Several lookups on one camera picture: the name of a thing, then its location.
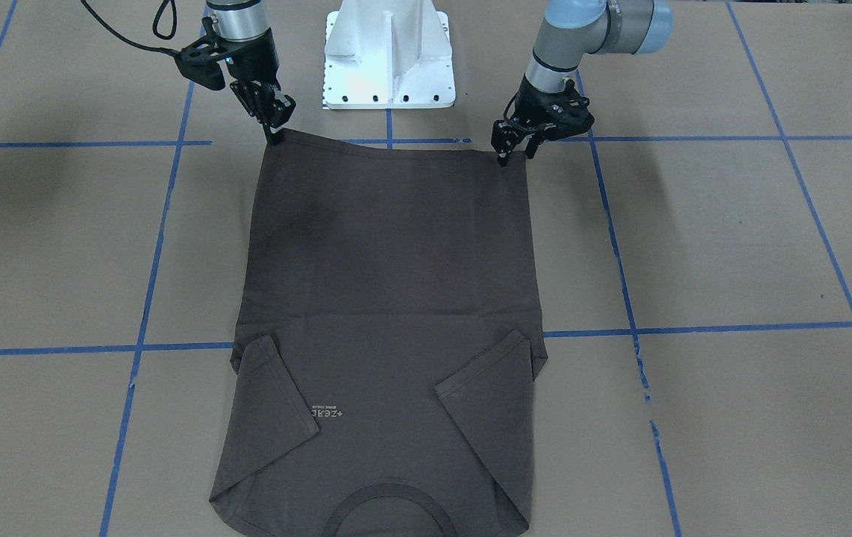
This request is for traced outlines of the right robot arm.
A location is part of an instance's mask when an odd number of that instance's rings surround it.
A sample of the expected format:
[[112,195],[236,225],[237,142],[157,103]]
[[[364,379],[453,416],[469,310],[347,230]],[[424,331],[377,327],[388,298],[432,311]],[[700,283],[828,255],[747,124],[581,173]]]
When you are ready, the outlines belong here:
[[270,146],[283,142],[283,126],[296,103],[283,93],[268,8],[263,1],[207,1],[202,35],[174,55],[188,81],[219,91],[225,87],[263,127]]

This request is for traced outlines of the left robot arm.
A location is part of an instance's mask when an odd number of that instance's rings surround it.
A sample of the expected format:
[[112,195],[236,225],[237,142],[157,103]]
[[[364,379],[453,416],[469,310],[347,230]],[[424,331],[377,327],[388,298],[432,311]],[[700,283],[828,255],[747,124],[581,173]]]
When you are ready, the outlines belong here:
[[651,54],[668,43],[668,1],[551,1],[518,91],[495,120],[491,146],[500,166],[524,143],[532,159],[545,142],[584,135],[594,125],[574,72],[591,54]]

